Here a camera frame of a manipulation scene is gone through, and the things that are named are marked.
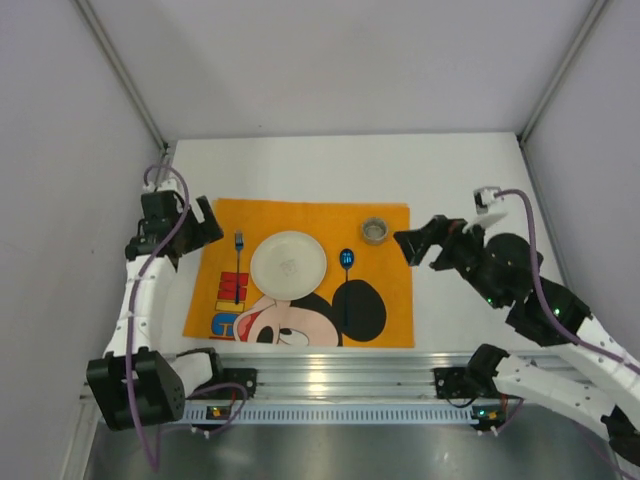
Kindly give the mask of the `blue metallic fork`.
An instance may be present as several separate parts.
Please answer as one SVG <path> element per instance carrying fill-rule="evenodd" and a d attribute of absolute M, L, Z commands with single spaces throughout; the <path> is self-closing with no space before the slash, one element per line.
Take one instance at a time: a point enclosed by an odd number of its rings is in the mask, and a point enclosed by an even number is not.
<path fill-rule="evenodd" d="M 241 276 L 241 252 L 244 249 L 244 236 L 241 230 L 237 230 L 234 233 L 234 246 L 236 252 L 236 276 L 235 276 L 235 296 L 234 303 L 238 305 L 240 303 L 240 276 Z"/>

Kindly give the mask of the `small metal cup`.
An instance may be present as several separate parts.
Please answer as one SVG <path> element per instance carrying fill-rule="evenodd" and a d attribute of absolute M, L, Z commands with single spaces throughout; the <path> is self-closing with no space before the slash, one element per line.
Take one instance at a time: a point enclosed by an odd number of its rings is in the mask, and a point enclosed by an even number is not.
<path fill-rule="evenodd" d="M 388 235 L 388 224 L 380 217 L 367 218 L 361 225 L 362 239 L 368 245 L 382 245 L 388 238 Z"/>

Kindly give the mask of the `white round plate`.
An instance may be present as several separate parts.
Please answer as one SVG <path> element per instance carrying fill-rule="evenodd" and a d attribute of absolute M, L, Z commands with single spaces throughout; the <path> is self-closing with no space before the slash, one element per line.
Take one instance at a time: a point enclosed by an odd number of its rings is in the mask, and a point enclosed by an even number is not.
<path fill-rule="evenodd" d="M 262 241 L 252 255 L 250 275 L 256 288 L 276 301 L 293 301 L 313 293 L 327 272 L 320 243 L 299 231 L 282 231 Z"/>

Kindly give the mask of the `orange Mickey Mouse placemat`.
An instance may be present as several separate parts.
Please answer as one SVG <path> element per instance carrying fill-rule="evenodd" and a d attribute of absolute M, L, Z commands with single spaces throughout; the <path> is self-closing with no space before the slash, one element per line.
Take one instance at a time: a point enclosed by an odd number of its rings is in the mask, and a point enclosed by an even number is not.
<path fill-rule="evenodd" d="M 408 206 L 219 199 L 214 212 L 225 237 L 204 249 L 184 336 L 295 347 L 413 347 L 412 273 L 391 239 L 393 233 L 408 228 Z M 370 217 L 388 224 L 389 235 L 382 245 L 371 246 L 362 239 L 361 225 Z M 234 303 L 237 230 L 244 236 L 238 305 Z M 293 301 L 265 296 L 250 275 L 256 248 L 282 231 L 311 235 L 328 261 L 320 286 Z M 347 327 L 343 325 L 345 274 L 339 263 L 344 248 L 355 254 L 349 271 Z"/>

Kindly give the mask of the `blue metallic spoon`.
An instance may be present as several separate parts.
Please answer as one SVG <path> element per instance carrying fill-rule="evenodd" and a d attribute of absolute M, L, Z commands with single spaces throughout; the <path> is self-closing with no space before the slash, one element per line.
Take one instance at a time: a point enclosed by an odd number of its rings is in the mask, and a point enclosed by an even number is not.
<path fill-rule="evenodd" d="M 344 320 L 343 325 L 347 327 L 349 325 L 349 271 L 352 269 L 355 263 L 355 254 L 350 248 L 344 248 L 339 255 L 339 263 L 344 270 L 345 281 L 344 286 Z"/>

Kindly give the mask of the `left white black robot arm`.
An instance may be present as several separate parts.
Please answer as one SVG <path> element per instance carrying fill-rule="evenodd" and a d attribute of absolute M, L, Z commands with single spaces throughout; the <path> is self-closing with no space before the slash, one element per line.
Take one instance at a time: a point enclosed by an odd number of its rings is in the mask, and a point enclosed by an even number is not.
<path fill-rule="evenodd" d="M 173 188 L 144 193 L 143 217 L 125 247 L 126 284 L 119 317 L 104 354 L 88 362 L 86 379 L 113 431 L 182 418 L 186 399 L 221 378 L 212 348 L 196 348 L 169 361 L 157 348 L 165 304 L 180 259 L 223 238 L 208 199 L 189 200 Z"/>

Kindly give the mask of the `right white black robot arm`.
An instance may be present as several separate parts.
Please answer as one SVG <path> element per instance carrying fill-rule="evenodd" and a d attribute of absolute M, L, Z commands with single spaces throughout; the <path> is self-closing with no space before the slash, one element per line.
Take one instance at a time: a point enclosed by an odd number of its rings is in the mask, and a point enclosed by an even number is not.
<path fill-rule="evenodd" d="M 513 233 L 485 236 L 479 225 L 434 216 L 416 230 L 396 232 L 407 263 L 421 263 L 430 247 L 441 251 L 430 267 L 454 270 L 494 309 L 506 308 L 517 334 L 552 352 L 589 384 L 541 370 L 490 344 L 477 348 L 465 368 L 476 395 L 520 397 L 559 413 L 608 442 L 627 461 L 639 462 L 639 363 L 566 287 L 543 279 L 535 292 L 530 246 Z"/>

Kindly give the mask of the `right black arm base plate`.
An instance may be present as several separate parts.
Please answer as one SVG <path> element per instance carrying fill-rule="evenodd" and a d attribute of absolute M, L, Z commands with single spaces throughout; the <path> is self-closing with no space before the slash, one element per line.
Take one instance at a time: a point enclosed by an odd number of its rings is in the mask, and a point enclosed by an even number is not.
<path fill-rule="evenodd" d="M 439 367 L 433 370 L 436 397 L 442 400 L 500 399 L 499 392 L 489 381 L 496 368 L 472 369 L 465 367 Z"/>

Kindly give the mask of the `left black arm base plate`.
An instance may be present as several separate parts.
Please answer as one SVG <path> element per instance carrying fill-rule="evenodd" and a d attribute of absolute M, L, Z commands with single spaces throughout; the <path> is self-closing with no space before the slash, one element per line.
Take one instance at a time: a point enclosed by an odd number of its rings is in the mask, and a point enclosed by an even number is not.
<path fill-rule="evenodd" d="M 224 368 L 222 372 L 197 387 L 191 399 L 241 400 L 239 386 L 243 387 L 249 398 L 253 398 L 257 388 L 258 371 L 254 368 Z"/>

